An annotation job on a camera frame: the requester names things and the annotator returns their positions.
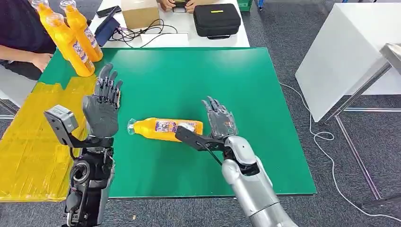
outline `person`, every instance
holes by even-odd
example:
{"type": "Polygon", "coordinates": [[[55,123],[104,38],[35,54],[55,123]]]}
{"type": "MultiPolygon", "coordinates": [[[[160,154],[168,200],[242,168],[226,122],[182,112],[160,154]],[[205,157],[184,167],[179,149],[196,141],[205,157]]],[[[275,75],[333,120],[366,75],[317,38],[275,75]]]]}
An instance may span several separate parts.
{"type": "MultiPolygon", "coordinates": [[[[217,0],[189,0],[185,5],[186,12],[193,13],[198,5],[212,4],[217,0]]],[[[174,0],[160,0],[160,5],[164,11],[170,11],[175,7],[174,0]]]]}
{"type": "Polygon", "coordinates": [[[38,80],[56,45],[36,10],[28,0],[1,0],[0,28],[0,64],[19,75],[38,80]]]}

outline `plastic bottle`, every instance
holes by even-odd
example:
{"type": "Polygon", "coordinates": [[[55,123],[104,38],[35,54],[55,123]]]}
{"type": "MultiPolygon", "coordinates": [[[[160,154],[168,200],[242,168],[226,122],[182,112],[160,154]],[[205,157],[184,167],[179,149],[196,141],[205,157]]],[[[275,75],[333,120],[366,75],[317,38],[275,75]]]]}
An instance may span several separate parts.
{"type": "Polygon", "coordinates": [[[62,0],[60,8],[65,11],[67,23],[75,33],[88,58],[92,62],[100,61],[103,58],[103,52],[99,44],[97,44],[95,36],[87,26],[87,19],[78,11],[75,0],[62,0]]]}
{"type": "Polygon", "coordinates": [[[64,57],[68,59],[76,73],[82,77],[89,77],[95,72],[93,63],[88,59],[73,31],[64,23],[63,15],[53,13],[48,15],[46,22],[52,26],[55,43],[64,57]]]}
{"type": "Polygon", "coordinates": [[[199,121],[158,119],[154,117],[143,121],[131,119],[128,122],[127,129],[130,135],[140,134],[149,139],[181,142],[175,138],[175,132],[180,123],[189,124],[194,128],[194,132],[199,135],[203,133],[203,123],[199,121]]]}
{"type": "Polygon", "coordinates": [[[46,17],[48,15],[51,15],[51,14],[54,13],[53,10],[49,7],[48,0],[31,0],[31,5],[38,12],[39,18],[40,18],[40,22],[42,23],[43,27],[46,29],[46,31],[49,34],[50,38],[52,38],[52,40],[56,43],[55,38],[54,38],[53,28],[46,21],[46,17]]]}

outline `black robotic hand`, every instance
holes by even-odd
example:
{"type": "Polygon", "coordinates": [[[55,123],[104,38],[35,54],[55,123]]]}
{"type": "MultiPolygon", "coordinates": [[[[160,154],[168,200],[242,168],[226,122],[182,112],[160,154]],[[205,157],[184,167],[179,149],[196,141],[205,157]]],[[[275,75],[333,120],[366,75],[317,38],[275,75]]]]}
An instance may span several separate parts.
{"type": "Polygon", "coordinates": [[[112,137],[118,131],[117,113],[122,81],[115,83],[117,71],[110,75],[112,68],[113,65],[109,63],[100,70],[94,94],[85,96],[82,101],[89,134],[97,138],[112,137]]]}
{"type": "Polygon", "coordinates": [[[205,100],[202,100],[202,102],[208,112],[212,138],[220,140],[230,135],[237,135],[238,129],[232,112],[229,112],[217,99],[213,99],[210,96],[208,96],[208,99],[210,105],[205,100]]]}

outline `clear bottle cap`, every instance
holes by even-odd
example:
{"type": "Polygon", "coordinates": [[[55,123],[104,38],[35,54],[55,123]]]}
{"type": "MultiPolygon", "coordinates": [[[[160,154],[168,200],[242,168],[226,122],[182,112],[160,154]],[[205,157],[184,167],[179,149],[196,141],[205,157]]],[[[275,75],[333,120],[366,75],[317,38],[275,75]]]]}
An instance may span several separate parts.
{"type": "Polygon", "coordinates": [[[132,118],[131,118],[131,120],[128,121],[128,125],[127,125],[128,134],[130,134],[130,135],[135,134],[134,123],[135,123],[136,121],[137,121],[137,120],[132,119],[132,118]]]}
{"type": "Polygon", "coordinates": [[[77,3],[75,0],[62,0],[60,2],[60,8],[62,8],[64,11],[72,11],[76,7],[77,3]]]}
{"type": "Polygon", "coordinates": [[[52,13],[46,17],[46,22],[53,27],[57,27],[64,23],[64,17],[60,13],[52,13]]]}
{"type": "Polygon", "coordinates": [[[31,3],[31,6],[35,9],[38,9],[41,4],[44,6],[49,6],[48,0],[29,0],[29,2],[31,3]]]}

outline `person's hand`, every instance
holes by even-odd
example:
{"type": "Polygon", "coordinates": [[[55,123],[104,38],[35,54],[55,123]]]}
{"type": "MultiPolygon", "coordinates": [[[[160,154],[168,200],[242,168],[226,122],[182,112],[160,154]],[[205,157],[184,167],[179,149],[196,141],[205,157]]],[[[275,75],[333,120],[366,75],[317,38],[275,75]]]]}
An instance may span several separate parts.
{"type": "Polygon", "coordinates": [[[30,63],[43,72],[52,57],[53,54],[49,53],[33,53],[30,63]]]}
{"type": "Polygon", "coordinates": [[[160,0],[160,6],[164,11],[170,11],[175,7],[174,0],[160,0]]]}
{"type": "Polygon", "coordinates": [[[193,11],[195,10],[195,6],[197,6],[198,3],[199,0],[190,0],[189,2],[187,2],[187,4],[185,5],[187,12],[193,13],[193,11]]]}

